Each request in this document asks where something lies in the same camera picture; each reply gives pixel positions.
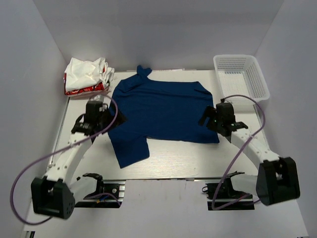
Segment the white and red t shirt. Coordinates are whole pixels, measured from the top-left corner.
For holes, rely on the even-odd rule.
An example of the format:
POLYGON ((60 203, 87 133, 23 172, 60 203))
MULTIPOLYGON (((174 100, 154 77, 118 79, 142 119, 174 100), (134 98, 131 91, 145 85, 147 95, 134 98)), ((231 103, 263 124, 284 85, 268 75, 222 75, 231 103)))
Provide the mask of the white and red t shirt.
POLYGON ((115 68, 108 65, 105 58, 95 61, 71 58, 64 71, 64 94, 68 97, 109 93, 115 68))

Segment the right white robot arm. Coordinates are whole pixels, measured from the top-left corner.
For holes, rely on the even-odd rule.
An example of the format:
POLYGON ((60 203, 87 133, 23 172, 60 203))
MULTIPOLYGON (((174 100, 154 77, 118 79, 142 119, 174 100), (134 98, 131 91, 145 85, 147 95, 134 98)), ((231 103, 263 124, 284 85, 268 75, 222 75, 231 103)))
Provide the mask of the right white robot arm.
POLYGON ((239 148, 237 154, 244 154, 258 170, 256 176, 226 170, 213 198, 217 197, 219 191, 231 198, 242 192, 257 196, 263 205, 269 206, 300 197, 296 162, 290 157, 281 157, 272 152, 251 133, 245 123, 237 122, 230 103, 207 106, 199 125, 205 125, 207 129, 225 137, 229 143, 239 148))

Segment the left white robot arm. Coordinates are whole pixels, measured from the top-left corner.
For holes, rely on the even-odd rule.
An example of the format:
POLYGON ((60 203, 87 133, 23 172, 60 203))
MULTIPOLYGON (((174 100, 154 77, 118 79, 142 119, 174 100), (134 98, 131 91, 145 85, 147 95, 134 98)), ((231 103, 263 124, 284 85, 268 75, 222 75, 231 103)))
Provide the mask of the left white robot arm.
POLYGON ((76 119, 71 130, 68 146, 60 152, 58 160, 43 177, 35 178, 31 183, 34 213, 68 219, 78 202, 104 194, 101 175, 85 173, 76 181, 72 181, 72 177, 97 136, 126 120, 114 99, 111 99, 110 105, 101 100, 86 103, 85 113, 76 119))

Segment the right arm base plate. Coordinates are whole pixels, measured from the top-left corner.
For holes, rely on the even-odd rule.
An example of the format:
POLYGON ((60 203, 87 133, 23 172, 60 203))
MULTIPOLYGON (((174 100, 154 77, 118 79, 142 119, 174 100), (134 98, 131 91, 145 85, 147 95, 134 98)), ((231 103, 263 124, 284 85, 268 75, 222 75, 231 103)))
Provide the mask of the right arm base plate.
MULTIPOLYGON (((202 188, 202 193, 204 193, 207 196, 207 205, 209 211, 213 211, 211 205, 216 187, 217 183, 206 183, 206 185, 202 188)), ((254 210, 255 204, 253 201, 253 196, 249 195, 248 197, 242 199, 244 195, 245 193, 241 191, 226 191, 225 186, 222 185, 215 200, 215 207, 222 206, 230 201, 239 199, 237 203, 222 208, 221 211, 254 210)))

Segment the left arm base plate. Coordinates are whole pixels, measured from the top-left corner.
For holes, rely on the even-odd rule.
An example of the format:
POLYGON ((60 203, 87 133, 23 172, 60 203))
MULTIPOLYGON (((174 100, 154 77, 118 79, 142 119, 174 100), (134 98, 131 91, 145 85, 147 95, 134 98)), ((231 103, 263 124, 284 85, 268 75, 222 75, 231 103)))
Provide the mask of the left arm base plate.
POLYGON ((125 181, 104 180, 104 189, 101 194, 92 199, 78 202, 76 208, 120 208, 125 192, 125 181))

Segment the blue t shirt with print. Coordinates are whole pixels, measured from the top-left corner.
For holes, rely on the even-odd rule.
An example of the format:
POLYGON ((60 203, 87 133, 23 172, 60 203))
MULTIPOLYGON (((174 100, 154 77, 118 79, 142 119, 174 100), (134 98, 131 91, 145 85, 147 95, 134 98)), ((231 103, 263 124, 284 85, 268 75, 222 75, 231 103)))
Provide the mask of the blue t shirt with print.
POLYGON ((147 139, 218 144, 216 132, 198 124, 211 92, 195 82, 164 82, 148 78, 152 70, 137 66, 112 94, 126 122, 109 131, 119 166, 149 158, 147 139))

